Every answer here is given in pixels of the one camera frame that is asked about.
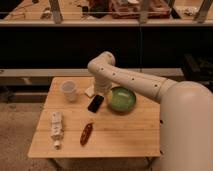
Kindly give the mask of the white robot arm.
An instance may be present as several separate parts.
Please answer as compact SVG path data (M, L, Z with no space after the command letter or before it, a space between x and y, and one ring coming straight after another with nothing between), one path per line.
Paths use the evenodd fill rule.
M108 51L87 68L97 92L117 83L160 104L161 171L213 171L213 92L197 82L118 68Z

